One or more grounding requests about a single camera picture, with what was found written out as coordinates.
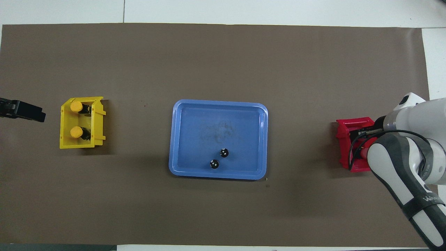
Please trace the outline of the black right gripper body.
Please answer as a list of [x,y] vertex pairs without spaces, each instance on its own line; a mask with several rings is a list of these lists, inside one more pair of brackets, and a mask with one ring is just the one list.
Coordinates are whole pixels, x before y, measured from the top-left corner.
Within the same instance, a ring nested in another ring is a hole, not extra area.
[[355,139],[369,138],[370,135],[373,135],[374,133],[375,133],[375,130],[366,130],[366,129],[352,130],[351,131],[351,140],[354,141]]

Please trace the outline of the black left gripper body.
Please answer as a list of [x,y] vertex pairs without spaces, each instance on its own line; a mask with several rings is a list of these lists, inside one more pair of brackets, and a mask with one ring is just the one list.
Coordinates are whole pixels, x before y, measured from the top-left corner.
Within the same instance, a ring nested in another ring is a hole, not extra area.
[[0,117],[17,117],[15,113],[16,102],[0,98]]

